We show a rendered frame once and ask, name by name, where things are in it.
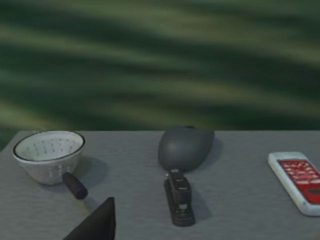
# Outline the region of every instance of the green background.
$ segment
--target green background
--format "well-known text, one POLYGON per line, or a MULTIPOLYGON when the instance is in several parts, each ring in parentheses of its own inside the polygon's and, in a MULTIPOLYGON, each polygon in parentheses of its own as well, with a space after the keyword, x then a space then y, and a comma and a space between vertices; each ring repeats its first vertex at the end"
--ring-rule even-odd
POLYGON ((318 0, 0 0, 21 129, 320 129, 318 0))

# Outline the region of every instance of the computer mouse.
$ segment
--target computer mouse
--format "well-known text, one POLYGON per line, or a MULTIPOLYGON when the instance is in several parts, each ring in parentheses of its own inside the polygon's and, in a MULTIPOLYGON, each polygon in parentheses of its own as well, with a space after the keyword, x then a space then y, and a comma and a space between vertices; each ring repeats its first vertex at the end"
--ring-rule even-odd
POLYGON ((207 157, 215 132, 193 126, 172 126, 158 146, 158 162, 165 170, 191 171, 207 157))

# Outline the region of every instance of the black rim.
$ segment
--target black rim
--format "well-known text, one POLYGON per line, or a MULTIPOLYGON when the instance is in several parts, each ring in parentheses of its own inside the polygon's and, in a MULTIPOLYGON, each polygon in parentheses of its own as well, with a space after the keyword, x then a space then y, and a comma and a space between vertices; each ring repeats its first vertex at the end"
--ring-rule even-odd
POLYGON ((80 136, 80 138, 82 138, 82 145, 74 152, 72 153, 69 153, 67 155, 64 155, 64 156, 60 156, 60 157, 56 157, 56 158, 52 158, 50 160, 30 160, 30 159, 26 159, 24 157, 21 157, 17 154, 17 146, 24 140, 26 140, 27 138, 30 138, 32 136, 35 136, 35 135, 38 135, 38 134, 43 134, 43 133, 48 133, 48 132, 55 132, 54 130, 49 130, 49 131, 40 131, 40 132, 37 132, 37 133, 34 133, 34 134, 31 134, 31 135, 28 135, 24 138, 22 138, 20 141, 18 141, 15 145, 14 145, 14 148, 13 148, 13 155, 15 155, 17 158, 21 159, 21 160, 24 160, 24 161, 27 161, 27 162, 50 162, 50 161, 56 161, 56 160, 59 160, 59 159, 63 159, 63 158, 66 158, 68 156, 71 156, 73 154, 76 154, 78 152, 80 152, 82 150, 82 148, 84 147, 85 143, 86 143, 86 139, 83 135, 81 135, 80 133, 78 132, 75 132, 75 131, 62 131, 62 132, 68 132, 68 133, 73 133, 73 134, 76 134, 78 136, 80 136))

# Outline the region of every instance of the colander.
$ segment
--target colander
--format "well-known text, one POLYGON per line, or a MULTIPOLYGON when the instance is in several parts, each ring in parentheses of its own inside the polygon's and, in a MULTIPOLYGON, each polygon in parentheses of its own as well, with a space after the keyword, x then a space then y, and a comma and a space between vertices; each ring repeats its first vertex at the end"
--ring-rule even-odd
POLYGON ((56 185, 64 182, 73 194, 74 191, 83 193, 85 187, 72 173, 85 142, 85 138, 76 132, 43 131, 20 140, 13 148, 13 156, 40 184, 56 185))

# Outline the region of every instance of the tabletop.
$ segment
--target tabletop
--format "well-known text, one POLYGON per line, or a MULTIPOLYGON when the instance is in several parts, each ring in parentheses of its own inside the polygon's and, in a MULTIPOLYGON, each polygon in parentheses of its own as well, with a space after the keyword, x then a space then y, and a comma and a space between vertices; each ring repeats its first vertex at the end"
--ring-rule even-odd
POLYGON ((320 240, 320 217, 302 215, 274 173, 271 152, 302 152, 320 167, 320 131, 217 131, 207 159, 186 173, 196 224, 172 225, 157 162, 162 131, 80 131, 74 174, 89 190, 76 200, 63 184, 43 186, 0 153, 0 239, 61 240, 108 197, 115 197, 116 240, 320 240))

